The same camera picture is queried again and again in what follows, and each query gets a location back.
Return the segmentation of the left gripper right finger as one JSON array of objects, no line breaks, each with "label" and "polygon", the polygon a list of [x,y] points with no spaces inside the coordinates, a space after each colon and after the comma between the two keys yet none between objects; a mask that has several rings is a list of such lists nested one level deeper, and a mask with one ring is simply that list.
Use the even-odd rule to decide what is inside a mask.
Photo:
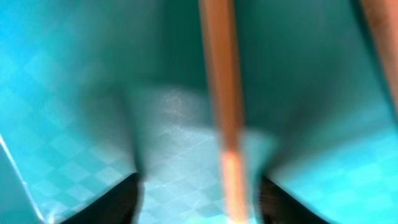
[{"label": "left gripper right finger", "polygon": [[329,224],[265,176],[259,184],[259,213],[265,224]]}]

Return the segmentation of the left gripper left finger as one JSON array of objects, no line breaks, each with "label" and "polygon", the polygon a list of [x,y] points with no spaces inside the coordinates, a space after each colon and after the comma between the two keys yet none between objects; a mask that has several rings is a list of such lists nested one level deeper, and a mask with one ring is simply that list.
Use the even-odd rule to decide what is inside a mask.
[{"label": "left gripper left finger", "polygon": [[141,177],[138,173],[133,173],[62,224],[137,223],[141,207]]}]

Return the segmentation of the wooden chopstick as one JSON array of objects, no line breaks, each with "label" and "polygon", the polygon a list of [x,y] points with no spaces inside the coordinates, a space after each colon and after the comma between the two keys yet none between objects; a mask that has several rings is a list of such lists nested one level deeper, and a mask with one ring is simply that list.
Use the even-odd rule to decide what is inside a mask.
[{"label": "wooden chopstick", "polygon": [[243,105],[234,6],[231,0],[199,2],[206,71],[220,130],[220,159],[228,223],[247,223],[241,155]]},{"label": "wooden chopstick", "polygon": [[360,0],[397,113],[397,0]]}]

